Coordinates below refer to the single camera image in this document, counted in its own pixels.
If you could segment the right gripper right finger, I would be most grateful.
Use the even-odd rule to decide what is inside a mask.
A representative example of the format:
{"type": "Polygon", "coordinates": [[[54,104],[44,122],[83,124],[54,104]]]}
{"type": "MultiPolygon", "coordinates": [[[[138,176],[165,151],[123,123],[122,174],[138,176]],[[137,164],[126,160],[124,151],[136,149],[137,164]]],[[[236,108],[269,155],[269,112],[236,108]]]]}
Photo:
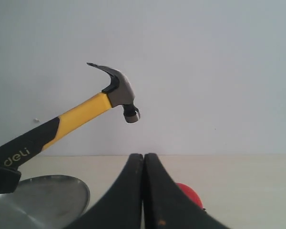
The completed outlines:
{"type": "Polygon", "coordinates": [[[226,229],[175,184],[155,153],[144,156],[143,209],[147,229],[226,229]]]}

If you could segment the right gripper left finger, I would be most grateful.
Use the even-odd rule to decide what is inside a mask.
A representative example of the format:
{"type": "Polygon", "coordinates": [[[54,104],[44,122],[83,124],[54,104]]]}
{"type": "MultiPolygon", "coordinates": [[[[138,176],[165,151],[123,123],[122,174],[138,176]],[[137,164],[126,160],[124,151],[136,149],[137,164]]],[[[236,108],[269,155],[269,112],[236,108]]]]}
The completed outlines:
{"type": "Polygon", "coordinates": [[[129,155],[108,191],[67,229],[139,229],[142,217],[143,156],[129,155]]]}

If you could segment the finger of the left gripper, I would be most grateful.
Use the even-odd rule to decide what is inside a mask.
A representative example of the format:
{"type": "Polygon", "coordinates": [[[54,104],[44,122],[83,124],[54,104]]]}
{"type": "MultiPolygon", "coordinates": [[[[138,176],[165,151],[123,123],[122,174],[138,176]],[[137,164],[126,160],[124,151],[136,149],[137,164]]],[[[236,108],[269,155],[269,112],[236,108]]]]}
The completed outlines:
{"type": "Polygon", "coordinates": [[[19,184],[20,178],[20,171],[0,166],[0,194],[13,193],[19,184]]]}

